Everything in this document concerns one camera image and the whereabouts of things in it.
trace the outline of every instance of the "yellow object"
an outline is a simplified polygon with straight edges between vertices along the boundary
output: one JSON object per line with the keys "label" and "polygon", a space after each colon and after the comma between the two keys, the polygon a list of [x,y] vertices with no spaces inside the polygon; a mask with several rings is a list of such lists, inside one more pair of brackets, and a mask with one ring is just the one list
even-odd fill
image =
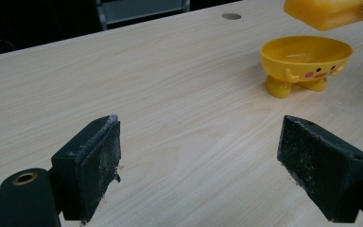
{"label": "yellow object", "polygon": [[279,98],[287,97],[293,83],[323,91],[326,76],[340,73],[352,54],[348,44],[317,36],[290,36],[270,41],[261,50],[261,63],[268,73],[268,92]]}
{"label": "yellow object", "polygon": [[285,12],[321,31],[363,21],[363,0],[286,0]]}

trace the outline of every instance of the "yellow bowl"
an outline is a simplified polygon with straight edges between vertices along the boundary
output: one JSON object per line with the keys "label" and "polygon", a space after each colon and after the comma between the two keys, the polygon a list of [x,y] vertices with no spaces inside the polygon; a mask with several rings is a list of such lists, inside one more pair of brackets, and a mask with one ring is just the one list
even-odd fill
{"label": "yellow bowl", "polygon": [[268,73],[268,80],[298,83],[311,89],[304,83],[317,80],[326,83],[324,78],[340,73],[352,54],[352,48],[341,41],[317,36],[290,36],[266,43],[261,50],[261,63]]}

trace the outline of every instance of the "wooden table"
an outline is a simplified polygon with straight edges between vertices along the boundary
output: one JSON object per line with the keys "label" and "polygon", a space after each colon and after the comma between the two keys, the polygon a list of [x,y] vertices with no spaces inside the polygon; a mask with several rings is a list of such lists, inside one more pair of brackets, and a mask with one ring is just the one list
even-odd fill
{"label": "wooden table", "polygon": [[[338,39],[354,54],[324,92],[277,99],[260,49],[289,35]],[[122,121],[122,182],[90,226],[339,226],[276,150],[286,114],[363,150],[363,22],[319,32],[283,1],[242,1],[1,55],[0,183],[50,168],[59,148],[111,113]]]}

